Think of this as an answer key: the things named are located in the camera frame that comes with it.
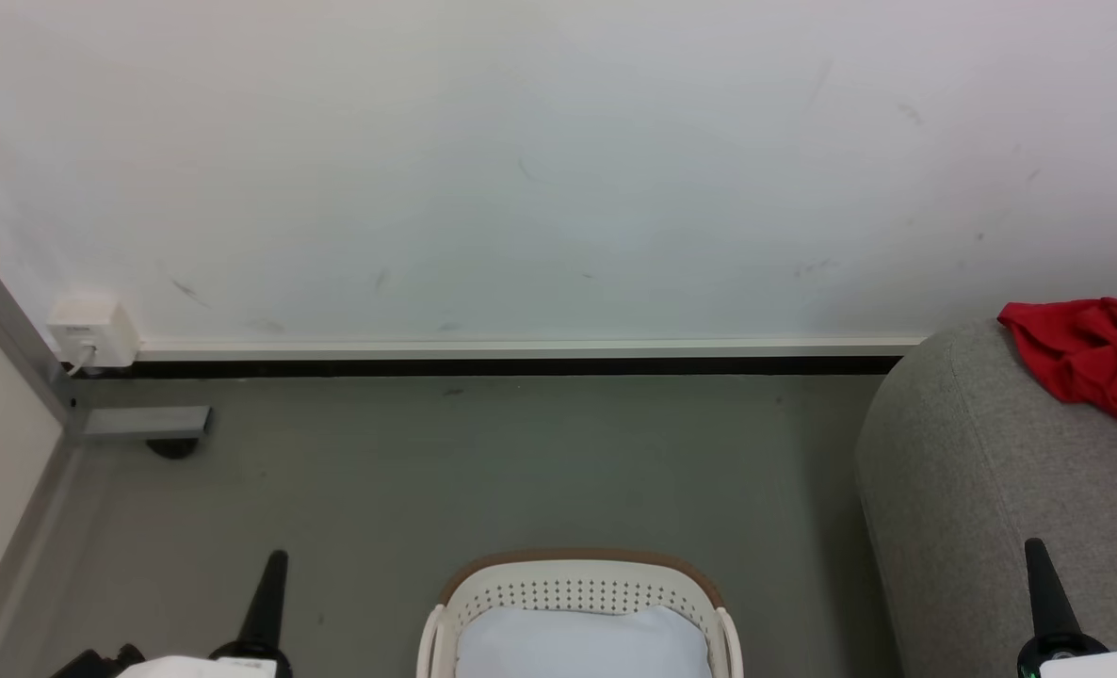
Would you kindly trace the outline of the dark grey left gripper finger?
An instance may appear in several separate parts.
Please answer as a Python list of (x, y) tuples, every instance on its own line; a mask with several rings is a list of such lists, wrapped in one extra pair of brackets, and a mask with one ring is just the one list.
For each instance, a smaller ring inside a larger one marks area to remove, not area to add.
[(285, 550), (273, 551), (241, 623), (241, 642), (262, 644), (275, 651), (281, 648), (284, 588), (288, 571), (290, 555)]

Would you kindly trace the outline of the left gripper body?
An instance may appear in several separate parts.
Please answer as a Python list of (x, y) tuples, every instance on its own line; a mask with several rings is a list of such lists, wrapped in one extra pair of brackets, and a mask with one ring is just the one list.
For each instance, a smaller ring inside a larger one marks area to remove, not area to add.
[(257, 640), (233, 640), (208, 656), (211, 661), (257, 670), (256, 678), (293, 678), (290, 660), (279, 648)]

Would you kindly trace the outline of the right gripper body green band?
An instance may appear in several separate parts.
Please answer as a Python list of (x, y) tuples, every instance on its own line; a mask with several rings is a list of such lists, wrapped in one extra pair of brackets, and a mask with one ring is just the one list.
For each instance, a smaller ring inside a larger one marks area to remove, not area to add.
[(1048, 661), (1108, 652), (1106, 644), (1090, 636), (1035, 636), (1028, 640), (1016, 656), (1016, 678), (1044, 678), (1042, 666)]

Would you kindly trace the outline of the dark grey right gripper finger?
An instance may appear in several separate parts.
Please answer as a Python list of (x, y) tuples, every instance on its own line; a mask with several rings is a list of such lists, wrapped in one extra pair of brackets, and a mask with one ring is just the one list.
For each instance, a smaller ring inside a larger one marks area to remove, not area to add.
[(1024, 553), (1029, 613), (1035, 637), (1082, 634), (1044, 541), (1028, 538)]

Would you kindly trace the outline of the red garment with white stripes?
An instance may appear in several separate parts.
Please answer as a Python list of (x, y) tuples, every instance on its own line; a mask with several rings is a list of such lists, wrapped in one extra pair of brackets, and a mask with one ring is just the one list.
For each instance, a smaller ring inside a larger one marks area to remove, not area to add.
[(997, 323), (1049, 394), (1117, 419), (1117, 298), (1010, 303)]

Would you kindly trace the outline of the white laundry basket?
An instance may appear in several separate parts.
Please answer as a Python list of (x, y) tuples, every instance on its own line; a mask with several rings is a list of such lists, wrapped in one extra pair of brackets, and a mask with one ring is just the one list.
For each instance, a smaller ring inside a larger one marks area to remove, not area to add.
[(649, 551), (516, 550), (472, 558), (445, 583), (416, 657), (416, 678), (456, 678), (467, 627), (499, 607), (624, 615), (665, 607), (701, 632), (712, 678), (745, 678), (742, 643), (713, 580)]

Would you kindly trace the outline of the grey fabric sofa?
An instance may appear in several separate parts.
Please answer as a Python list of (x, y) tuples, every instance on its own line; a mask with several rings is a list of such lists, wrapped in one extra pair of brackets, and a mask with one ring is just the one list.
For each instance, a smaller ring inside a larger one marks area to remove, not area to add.
[(1016, 678), (1028, 538), (1117, 651), (1117, 419), (1038, 385), (996, 321), (938, 331), (890, 370), (856, 479), (904, 678)]

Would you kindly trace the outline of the pale blue cloth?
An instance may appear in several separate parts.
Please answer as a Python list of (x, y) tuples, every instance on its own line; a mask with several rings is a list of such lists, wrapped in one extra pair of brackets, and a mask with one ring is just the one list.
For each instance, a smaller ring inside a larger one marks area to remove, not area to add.
[(454, 678), (713, 678), (700, 628), (666, 607), (626, 615), (502, 607), (457, 640)]

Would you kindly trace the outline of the white and black baseboard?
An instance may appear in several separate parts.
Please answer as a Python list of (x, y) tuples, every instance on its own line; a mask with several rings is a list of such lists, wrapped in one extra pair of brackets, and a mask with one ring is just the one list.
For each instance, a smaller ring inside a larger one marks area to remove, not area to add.
[(98, 380), (882, 375), (920, 336), (558, 342), (145, 342)]

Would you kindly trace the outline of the white wall socket box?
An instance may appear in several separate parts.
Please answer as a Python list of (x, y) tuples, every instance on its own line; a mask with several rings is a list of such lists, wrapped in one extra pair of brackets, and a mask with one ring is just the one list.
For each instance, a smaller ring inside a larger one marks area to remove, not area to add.
[(57, 356), (71, 366), (124, 367), (139, 356), (139, 330), (115, 298), (64, 298), (46, 326)]

